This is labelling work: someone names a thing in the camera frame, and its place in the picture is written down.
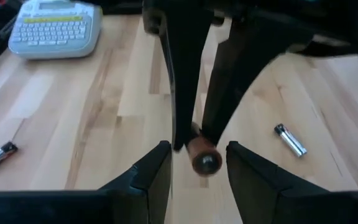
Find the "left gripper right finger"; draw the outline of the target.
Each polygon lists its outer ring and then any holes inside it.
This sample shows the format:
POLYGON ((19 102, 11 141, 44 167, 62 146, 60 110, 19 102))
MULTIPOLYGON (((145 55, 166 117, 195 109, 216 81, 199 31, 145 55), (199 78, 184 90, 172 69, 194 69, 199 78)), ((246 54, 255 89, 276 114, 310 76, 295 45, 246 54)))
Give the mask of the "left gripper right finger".
POLYGON ((226 148, 229 183, 243 223, 328 223, 328 191, 231 141, 226 148))

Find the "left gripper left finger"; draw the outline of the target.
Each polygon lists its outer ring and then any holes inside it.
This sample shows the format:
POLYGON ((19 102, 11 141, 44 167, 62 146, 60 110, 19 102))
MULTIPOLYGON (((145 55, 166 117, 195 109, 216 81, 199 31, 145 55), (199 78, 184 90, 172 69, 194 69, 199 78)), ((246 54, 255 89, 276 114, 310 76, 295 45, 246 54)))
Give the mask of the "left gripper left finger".
POLYGON ((128 170, 100 188, 112 197, 114 223, 163 223, 172 180, 172 150, 160 141, 128 170))

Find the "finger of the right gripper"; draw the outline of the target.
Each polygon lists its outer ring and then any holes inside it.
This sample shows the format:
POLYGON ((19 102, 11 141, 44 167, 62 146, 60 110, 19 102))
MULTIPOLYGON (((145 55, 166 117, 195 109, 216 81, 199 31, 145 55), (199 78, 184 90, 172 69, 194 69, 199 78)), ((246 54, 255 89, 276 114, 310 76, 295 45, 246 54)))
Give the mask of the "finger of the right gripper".
POLYGON ((212 20, 213 13, 202 9, 170 10, 162 17, 159 37, 170 82, 175 151, 190 140, 201 55, 212 20))
POLYGON ((217 145, 245 92, 259 73, 293 44, 312 33, 265 19, 233 20, 229 38, 218 45, 202 120, 202 134, 217 145))

